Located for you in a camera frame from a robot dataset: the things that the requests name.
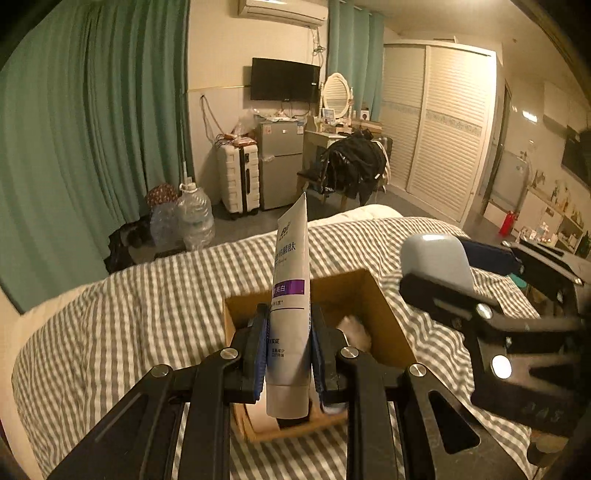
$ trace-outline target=box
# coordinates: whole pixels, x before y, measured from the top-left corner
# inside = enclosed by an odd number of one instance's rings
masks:
[[[335,134],[336,133],[336,127],[334,125],[329,125],[329,124],[320,124],[318,131],[320,133],[323,134]]]
[[[374,278],[367,270],[356,270],[311,281],[312,303],[322,308],[324,321],[337,326],[344,316],[354,314],[361,319],[372,339],[371,354],[392,367],[406,368],[416,362],[396,317]],[[236,329],[247,326],[258,303],[269,303],[271,291],[225,299],[223,306],[226,344],[230,345]],[[346,412],[328,416],[321,411],[310,412],[310,421],[278,432],[256,433],[242,404],[233,405],[239,434],[251,442],[266,442],[297,437],[345,421]]]
[[[351,120],[351,126],[353,128],[359,128],[360,130],[369,130],[376,135],[382,134],[382,124],[379,122],[370,122],[354,118]]]

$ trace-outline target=white suitcase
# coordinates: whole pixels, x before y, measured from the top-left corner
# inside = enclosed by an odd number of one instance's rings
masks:
[[[258,147],[223,145],[217,151],[222,202],[229,213],[248,213],[260,205]]]

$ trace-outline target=gray striped duvet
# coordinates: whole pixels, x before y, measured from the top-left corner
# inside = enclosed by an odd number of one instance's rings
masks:
[[[466,405],[531,477],[529,429],[474,408],[470,358],[457,332],[433,322],[398,294],[400,247],[414,233],[461,231],[426,218],[373,219],[310,228],[313,277],[368,269],[419,361]],[[142,264],[87,289],[22,349],[12,375],[15,400],[47,476],[76,443],[155,364],[183,368],[224,346],[222,304],[269,290],[275,235]],[[473,270],[476,290],[510,316],[537,316],[507,278]],[[396,440],[394,416],[392,429]],[[179,442],[184,434],[181,426]],[[252,445],[232,434],[234,479],[340,480],[346,426]],[[173,476],[179,462],[175,458]]]

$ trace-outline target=television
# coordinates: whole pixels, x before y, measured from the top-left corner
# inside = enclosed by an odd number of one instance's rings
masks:
[[[318,101],[320,67],[296,61],[252,59],[251,100]]]
[[[581,142],[576,138],[577,132],[568,127],[566,144],[562,156],[562,167],[579,179],[587,188],[591,187],[591,171]]]

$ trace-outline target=door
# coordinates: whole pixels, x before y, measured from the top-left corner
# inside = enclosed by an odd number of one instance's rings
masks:
[[[481,214],[483,215],[488,205],[488,202],[491,199],[492,188],[495,184],[496,174],[499,171],[499,166],[501,165],[501,158],[503,157],[503,151],[505,149],[505,138],[507,137],[507,126],[509,124],[509,110],[511,108],[511,91],[509,90],[509,87],[506,84],[504,102],[505,103],[503,108],[503,118],[501,119],[501,133],[499,134],[499,144],[496,148],[495,160],[491,168],[490,176],[488,176],[488,178],[485,176],[485,181],[482,184],[482,188],[485,189],[483,193],[481,211]]]
[[[297,173],[302,169],[302,157],[285,155],[263,158],[261,172],[261,204],[263,210],[291,205],[298,199]]]
[[[496,58],[426,47],[424,114],[407,190],[458,224],[482,174],[495,95]]]
[[[380,121],[392,138],[390,184],[406,189],[417,144],[425,82],[425,46],[384,49],[384,79]]]

